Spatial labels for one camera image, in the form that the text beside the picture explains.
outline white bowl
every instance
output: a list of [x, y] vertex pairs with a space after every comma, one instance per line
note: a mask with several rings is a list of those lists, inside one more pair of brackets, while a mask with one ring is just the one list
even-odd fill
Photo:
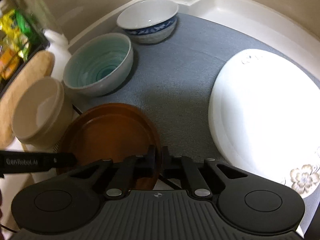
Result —
[[179, 5], [169, 0], [146, 0], [124, 10], [119, 27], [139, 43], [158, 43], [174, 30]]
[[87, 42], [72, 55], [64, 69], [63, 81], [77, 93], [102, 96], [124, 82], [132, 63], [128, 36], [107, 33]]

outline large white plate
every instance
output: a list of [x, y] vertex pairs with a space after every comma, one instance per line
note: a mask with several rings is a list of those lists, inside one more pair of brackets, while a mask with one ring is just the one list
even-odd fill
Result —
[[320, 90], [288, 60], [258, 49], [233, 56], [214, 83], [209, 126], [232, 165], [302, 198], [319, 185]]

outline bowl rim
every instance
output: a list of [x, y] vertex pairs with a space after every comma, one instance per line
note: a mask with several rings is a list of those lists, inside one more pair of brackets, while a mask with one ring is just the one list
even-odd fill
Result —
[[14, 110], [14, 112], [13, 112], [13, 115], [12, 115], [11, 126], [12, 126], [12, 131], [14, 132], [14, 129], [13, 129], [14, 123], [15, 123], [15, 122], [14, 122], [14, 119], [15, 119], [16, 112], [17, 112], [18, 107], [21, 107], [20, 104], [21, 104], [21, 102], [22, 102], [22, 99], [26, 96], [26, 94], [30, 93], [30, 90], [31, 90], [32, 87], [38, 85], [40, 82], [44, 82], [45, 80], [52, 81], [52, 82], [54, 82], [54, 83], [56, 84], [56, 86], [57, 86], [57, 94], [56, 94], [54, 103], [53, 103], [53, 105], [52, 105], [52, 107], [51, 107], [51, 109], [50, 109], [50, 112], [49, 112], [49, 114], [48, 114], [48, 117], [47, 117], [47, 119], [44, 121], [44, 123], [43, 123], [40, 127], [38, 127], [33, 133], [30, 133], [29, 135], [19, 136], [19, 134], [18, 134], [18, 136], [19, 136], [19, 138], [17, 137], [18, 140], [23, 141], [23, 142], [25, 142], [25, 143], [27, 143], [27, 144], [30, 143], [30, 141], [31, 141], [35, 136], [37, 136], [39, 133], [45, 132], [45, 131], [48, 129], [48, 127], [51, 126], [50, 123], [52, 122], [52, 118], [55, 116], [55, 112], [56, 112], [57, 108], [59, 108], [59, 102], [61, 101], [62, 93], [64, 94], [62, 83], [61, 83], [59, 80], [57, 80], [57, 79], [55, 79], [55, 78], [52, 78], [51, 76], [46, 76], [46, 77], [43, 77], [43, 78], [39, 79], [38, 81], [36, 81], [35, 83], [33, 83], [33, 84], [23, 93], [23, 95], [20, 97], [20, 99], [19, 99], [19, 101], [18, 101], [18, 103], [17, 103], [17, 106], [16, 106], [16, 108], [15, 108], [15, 110]]
[[[157, 22], [157, 23], [145, 24], [145, 25], [141, 25], [141, 26], [135, 27], [135, 28], [125, 27], [124, 25], [119, 24], [119, 17], [121, 15], [125, 14], [126, 11], [131, 10], [132, 8], [139, 6], [139, 4], [141, 4], [141, 3], [148, 3], [148, 2], [152, 2], [152, 1], [166, 1], [166, 2], [169, 2], [169, 3], [174, 4], [176, 6], [176, 10], [175, 10], [175, 12], [173, 14], [170, 14], [170, 16], [165, 17], [161, 22]], [[171, 0], [144, 0], [144, 1], [137, 2], [137, 3], [129, 6], [125, 10], [123, 10], [122, 13], [119, 14], [116, 23], [117, 23], [117, 25], [119, 27], [121, 27], [121, 28], [123, 28], [125, 30], [138, 30], [138, 29], [142, 29], [142, 28], [151, 27], [153, 25], [157, 25], [157, 24], [160, 24], [160, 23], [162, 23], [162, 22], [164, 22], [166, 20], [169, 20], [170, 18], [172, 18], [173, 16], [175, 16], [178, 13], [178, 10], [179, 10], [179, 4], [175, 3], [174, 1], [171, 1]]]
[[[68, 63], [69, 63], [69, 61], [70, 61], [75, 55], [79, 54], [80, 51], [81, 51], [86, 45], [92, 43], [93, 41], [95, 41], [95, 40], [97, 40], [97, 39], [99, 39], [99, 38], [101, 38], [101, 37], [106, 37], [106, 36], [119, 36], [119, 37], [121, 37], [121, 38], [125, 38], [125, 39], [128, 41], [128, 43], [129, 43], [129, 49], [128, 49], [128, 52], [127, 52], [127, 54], [125, 55], [124, 59], [122, 60], [122, 62], [121, 62], [111, 73], [109, 73], [109, 74], [106, 75], [105, 77], [101, 78], [100, 80], [98, 80], [98, 81], [96, 81], [96, 82], [94, 82], [94, 83], [92, 83], [92, 84], [85, 85], [85, 86], [82, 86], [82, 87], [73, 87], [73, 86], [69, 85], [69, 84], [66, 82], [66, 79], [65, 79], [66, 70], [67, 70], [67, 68], [68, 68]], [[99, 35], [99, 36], [97, 36], [97, 37], [95, 37], [95, 38], [87, 41], [87, 42], [86, 42], [85, 44], [83, 44], [80, 48], [78, 48], [78, 49], [74, 52], [74, 54], [71, 56], [71, 58], [68, 60], [66, 66], [65, 66], [65, 68], [64, 68], [64, 71], [63, 71], [63, 82], [64, 82], [64, 84], [65, 84], [68, 88], [70, 88], [70, 89], [72, 89], [72, 90], [83, 90], [83, 89], [90, 88], [90, 87], [93, 87], [93, 86], [97, 85], [98, 83], [104, 81], [104, 80], [107, 79], [109, 76], [111, 76], [115, 71], [117, 71], [117, 70], [122, 66], [123, 62], [125, 62], [125, 60], [126, 60], [127, 57], [129, 56], [129, 53], [130, 53], [131, 49], [132, 49], [132, 44], [131, 44], [130, 38], [129, 38], [127, 35], [122, 34], [122, 33], [106, 33], [106, 34]]]

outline brown dish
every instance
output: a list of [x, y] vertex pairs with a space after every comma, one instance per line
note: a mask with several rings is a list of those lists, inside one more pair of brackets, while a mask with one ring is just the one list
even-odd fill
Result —
[[134, 106], [112, 103], [89, 109], [70, 124], [58, 152], [72, 152], [78, 165], [105, 158], [116, 163], [147, 154], [150, 144], [158, 150], [157, 171], [153, 178], [138, 179], [135, 189], [152, 190], [160, 171], [160, 138], [152, 122]]

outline metal pin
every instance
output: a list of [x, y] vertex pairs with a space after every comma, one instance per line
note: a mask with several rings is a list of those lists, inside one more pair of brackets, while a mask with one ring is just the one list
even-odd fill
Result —
[[199, 188], [195, 190], [195, 195], [198, 197], [207, 197], [210, 195], [210, 191], [205, 188]]
[[119, 197], [122, 194], [122, 191], [118, 188], [111, 188], [107, 190], [106, 194], [109, 197]]

